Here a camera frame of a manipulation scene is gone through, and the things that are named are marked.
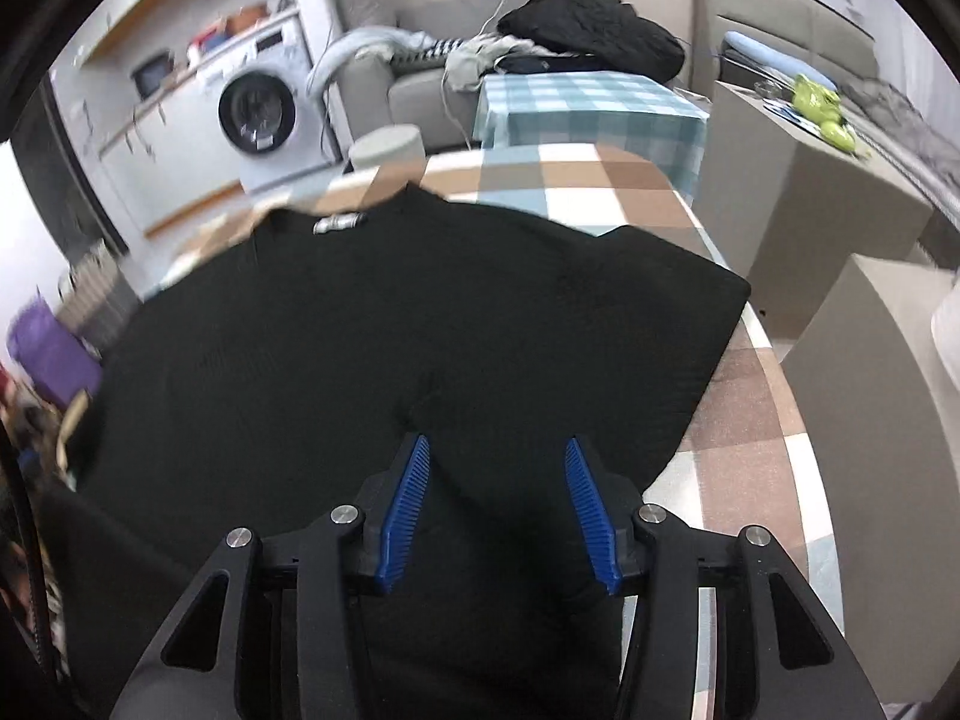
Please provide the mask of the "black knit sweater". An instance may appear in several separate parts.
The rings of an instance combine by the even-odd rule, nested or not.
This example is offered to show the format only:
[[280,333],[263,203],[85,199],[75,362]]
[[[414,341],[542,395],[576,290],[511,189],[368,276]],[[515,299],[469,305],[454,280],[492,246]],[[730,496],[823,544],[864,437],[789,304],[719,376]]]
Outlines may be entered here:
[[68,663],[107,715],[229,530],[345,504],[407,434],[434,465],[404,577],[364,606],[389,718],[605,718],[622,605],[565,481],[581,436],[646,488],[747,302],[634,227],[589,236],[416,185],[333,227],[296,211],[140,307],[67,445],[43,537]]

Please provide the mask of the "light grey clothes pile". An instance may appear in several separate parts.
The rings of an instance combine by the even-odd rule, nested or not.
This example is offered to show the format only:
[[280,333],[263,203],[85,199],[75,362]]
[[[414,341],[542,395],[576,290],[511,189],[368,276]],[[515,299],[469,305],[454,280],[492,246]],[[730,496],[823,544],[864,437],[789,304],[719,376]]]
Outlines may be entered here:
[[477,91],[482,76],[494,69],[506,55],[534,54],[537,46],[529,39],[478,34],[459,44],[444,64],[446,85],[452,91]]

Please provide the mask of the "brown blue checkered tablecloth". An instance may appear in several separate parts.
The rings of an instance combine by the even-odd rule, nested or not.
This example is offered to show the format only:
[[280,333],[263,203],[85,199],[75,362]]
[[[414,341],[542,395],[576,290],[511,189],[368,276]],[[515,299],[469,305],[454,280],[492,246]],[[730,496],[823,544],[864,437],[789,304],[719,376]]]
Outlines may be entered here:
[[[370,181],[350,179],[320,200],[320,210],[361,215],[409,185],[449,203],[519,211],[596,238],[634,227],[709,262],[661,173],[628,156],[563,166],[513,161],[507,154],[448,153],[430,169],[398,163],[379,169]],[[695,473],[704,515],[713,525],[734,530],[750,515],[766,515],[789,543],[797,543],[800,509],[788,444],[800,431],[796,400],[775,356],[748,348],[747,330],[736,325],[679,447],[649,486],[664,483],[670,473]]]

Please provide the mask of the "beige cabinet box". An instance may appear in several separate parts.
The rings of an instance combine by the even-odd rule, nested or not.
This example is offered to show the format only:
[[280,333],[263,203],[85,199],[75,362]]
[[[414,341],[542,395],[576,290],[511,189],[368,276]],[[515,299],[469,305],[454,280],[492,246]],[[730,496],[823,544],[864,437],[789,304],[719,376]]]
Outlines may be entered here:
[[905,260],[932,206],[882,154],[841,153],[738,86],[713,86],[693,213],[752,285],[768,335],[795,340],[848,257]]

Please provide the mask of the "round white stool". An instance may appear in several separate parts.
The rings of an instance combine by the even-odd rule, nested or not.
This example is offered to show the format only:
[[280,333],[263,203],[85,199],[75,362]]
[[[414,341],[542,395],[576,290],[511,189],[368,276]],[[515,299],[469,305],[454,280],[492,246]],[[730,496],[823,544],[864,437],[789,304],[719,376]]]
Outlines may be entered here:
[[387,163],[423,160],[425,145],[416,125],[389,125],[355,140],[348,156],[355,171],[364,171]]

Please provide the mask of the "purple bag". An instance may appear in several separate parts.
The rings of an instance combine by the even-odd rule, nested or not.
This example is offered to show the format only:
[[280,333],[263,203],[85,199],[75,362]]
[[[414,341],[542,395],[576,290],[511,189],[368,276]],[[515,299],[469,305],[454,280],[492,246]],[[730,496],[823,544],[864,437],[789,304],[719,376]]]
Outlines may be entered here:
[[67,408],[80,392],[93,395],[101,383],[99,362],[52,314],[41,294],[14,316],[7,348],[32,380],[34,390],[59,408]]

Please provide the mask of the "teal checkered small table cloth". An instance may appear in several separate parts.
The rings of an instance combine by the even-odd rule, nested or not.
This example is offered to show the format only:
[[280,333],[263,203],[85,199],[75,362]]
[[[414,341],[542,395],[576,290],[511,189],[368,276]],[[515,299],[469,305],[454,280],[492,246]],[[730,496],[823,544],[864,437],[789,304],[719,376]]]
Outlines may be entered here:
[[483,78],[473,139],[483,148],[594,143],[651,161],[685,200],[697,195],[709,112],[619,71]]

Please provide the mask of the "white front-load washing machine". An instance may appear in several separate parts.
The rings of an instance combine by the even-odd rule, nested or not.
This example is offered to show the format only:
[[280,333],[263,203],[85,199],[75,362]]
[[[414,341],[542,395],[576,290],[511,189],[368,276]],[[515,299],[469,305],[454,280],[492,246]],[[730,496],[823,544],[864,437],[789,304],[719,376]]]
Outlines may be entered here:
[[335,166],[325,107],[308,93],[313,60],[296,11],[231,39],[195,75],[212,101],[217,144],[247,193]]

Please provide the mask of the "grey sofa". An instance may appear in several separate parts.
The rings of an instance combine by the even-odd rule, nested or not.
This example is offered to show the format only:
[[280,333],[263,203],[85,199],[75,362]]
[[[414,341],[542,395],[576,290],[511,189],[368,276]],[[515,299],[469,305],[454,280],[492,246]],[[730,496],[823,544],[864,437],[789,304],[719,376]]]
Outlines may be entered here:
[[[477,34],[498,0],[439,0],[401,7],[394,0],[335,0],[347,29],[390,26],[423,31],[441,41]],[[415,125],[430,153],[456,149],[472,133],[477,94],[452,91],[444,64],[433,60],[412,70],[379,55],[355,55],[334,75],[353,137],[387,125]]]

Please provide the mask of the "green toy figure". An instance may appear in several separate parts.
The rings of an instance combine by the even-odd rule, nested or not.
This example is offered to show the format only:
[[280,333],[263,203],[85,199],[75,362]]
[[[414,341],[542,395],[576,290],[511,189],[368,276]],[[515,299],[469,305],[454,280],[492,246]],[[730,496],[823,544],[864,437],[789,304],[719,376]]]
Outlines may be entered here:
[[846,124],[838,93],[834,89],[805,75],[797,75],[794,78],[791,106],[802,119],[817,127],[820,137],[828,145],[846,154],[856,151],[856,134]]

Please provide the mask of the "black padded jacket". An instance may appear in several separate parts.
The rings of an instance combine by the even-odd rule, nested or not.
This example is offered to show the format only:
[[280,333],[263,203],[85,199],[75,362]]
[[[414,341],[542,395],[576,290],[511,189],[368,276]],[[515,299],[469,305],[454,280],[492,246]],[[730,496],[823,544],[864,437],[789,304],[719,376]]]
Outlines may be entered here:
[[680,39],[623,0],[527,0],[501,16],[496,27],[556,54],[592,55],[610,70],[661,85],[685,65]]

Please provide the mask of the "light blue pillow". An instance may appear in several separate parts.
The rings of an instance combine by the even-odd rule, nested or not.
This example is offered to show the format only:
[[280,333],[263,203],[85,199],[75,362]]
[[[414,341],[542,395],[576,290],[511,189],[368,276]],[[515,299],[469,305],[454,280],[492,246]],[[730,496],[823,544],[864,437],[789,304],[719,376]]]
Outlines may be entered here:
[[724,39],[722,39],[722,45],[735,50],[737,54],[747,57],[760,67],[774,68],[781,71],[782,75],[789,76],[789,78],[804,75],[811,82],[816,82],[830,91],[836,89],[835,83],[827,75],[823,75],[822,71],[818,71],[804,60],[800,60],[791,54],[779,52],[779,50],[760,43],[757,39],[742,34],[742,32],[727,31],[724,34]]

